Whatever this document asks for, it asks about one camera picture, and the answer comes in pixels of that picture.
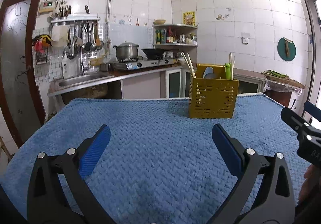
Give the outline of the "right hand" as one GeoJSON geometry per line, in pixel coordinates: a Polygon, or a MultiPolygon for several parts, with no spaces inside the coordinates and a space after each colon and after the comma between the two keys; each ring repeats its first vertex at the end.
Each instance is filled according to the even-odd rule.
{"type": "Polygon", "coordinates": [[[320,186],[320,169],[314,165],[310,165],[304,174],[304,182],[302,184],[298,202],[301,203],[318,184],[320,186]]]}

